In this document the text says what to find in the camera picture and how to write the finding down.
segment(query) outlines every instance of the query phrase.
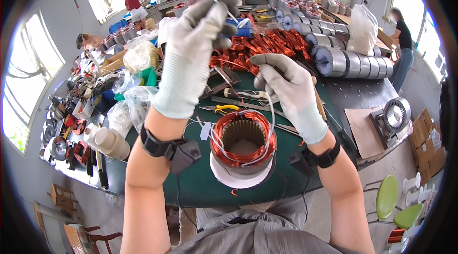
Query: pliers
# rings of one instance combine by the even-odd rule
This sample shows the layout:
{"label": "pliers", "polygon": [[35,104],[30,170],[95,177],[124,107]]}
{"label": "pliers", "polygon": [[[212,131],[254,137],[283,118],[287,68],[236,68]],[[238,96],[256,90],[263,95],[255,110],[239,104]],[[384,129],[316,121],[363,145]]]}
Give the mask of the pliers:
{"label": "pliers", "polygon": [[[239,107],[235,105],[223,105],[223,106],[216,105],[216,106],[203,106],[203,107],[200,106],[199,108],[204,109],[204,110],[214,111],[215,113],[220,114],[222,116],[239,110]],[[227,111],[224,111],[225,109],[231,109],[232,111],[227,112]]]}

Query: white work glove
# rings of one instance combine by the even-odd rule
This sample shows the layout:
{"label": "white work glove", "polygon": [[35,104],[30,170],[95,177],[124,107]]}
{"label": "white work glove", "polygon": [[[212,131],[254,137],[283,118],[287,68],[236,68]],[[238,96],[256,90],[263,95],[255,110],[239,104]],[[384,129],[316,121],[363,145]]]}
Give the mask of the white work glove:
{"label": "white work glove", "polygon": [[[310,73],[283,54],[255,55],[250,61],[259,65],[255,87],[278,95],[283,112],[304,142],[321,142],[328,132],[328,125],[318,111]],[[281,70],[283,76],[274,67]]]}
{"label": "white work glove", "polygon": [[154,108],[166,117],[191,117],[210,75],[209,61],[214,49],[229,48],[231,41],[220,33],[237,34],[225,24],[227,10],[237,17],[237,0],[204,0],[190,8],[170,27],[162,79],[154,97]]}

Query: hair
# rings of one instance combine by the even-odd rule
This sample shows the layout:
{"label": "hair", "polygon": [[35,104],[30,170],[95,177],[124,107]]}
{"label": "hair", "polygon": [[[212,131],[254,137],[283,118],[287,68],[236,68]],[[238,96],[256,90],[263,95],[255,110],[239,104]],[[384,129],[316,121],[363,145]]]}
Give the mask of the hair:
{"label": "hair", "polygon": [[86,33],[80,33],[77,37],[77,49],[81,49],[83,46],[83,39],[88,39],[89,34]]}
{"label": "hair", "polygon": [[401,11],[399,10],[399,8],[397,8],[397,7],[392,7],[392,8],[390,9],[390,12],[393,13],[393,14],[396,14],[396,16],[398,17],[398,20],[404,21],[404,17],[402,16],[402,13],[401,13]]}

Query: cardboard sheet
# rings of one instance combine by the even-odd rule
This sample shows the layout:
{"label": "cardboard sheet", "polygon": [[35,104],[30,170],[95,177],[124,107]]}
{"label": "cardboard sheet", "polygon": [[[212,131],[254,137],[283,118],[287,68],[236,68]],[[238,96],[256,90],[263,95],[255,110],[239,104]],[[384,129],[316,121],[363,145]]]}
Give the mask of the cardboard sheet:
{"label": "cardboard sheet", "polygon": [[369,119],[370,113],[380,109],[382,108],[345,109],[345,114],[362,159],[381,154],[385,150],[374,125]]}

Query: white shorts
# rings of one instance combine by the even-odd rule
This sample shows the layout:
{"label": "white shorts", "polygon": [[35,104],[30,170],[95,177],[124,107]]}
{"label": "white shorts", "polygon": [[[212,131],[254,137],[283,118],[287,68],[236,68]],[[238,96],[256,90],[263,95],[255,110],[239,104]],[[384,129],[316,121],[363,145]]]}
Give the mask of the white shorts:
{"label": "white shorts", "polygon": [[132,21],[137,22],[144,19],[148,12],[141,6],[139,8],[134,8],[130,11],[130,15],[132,16]]}

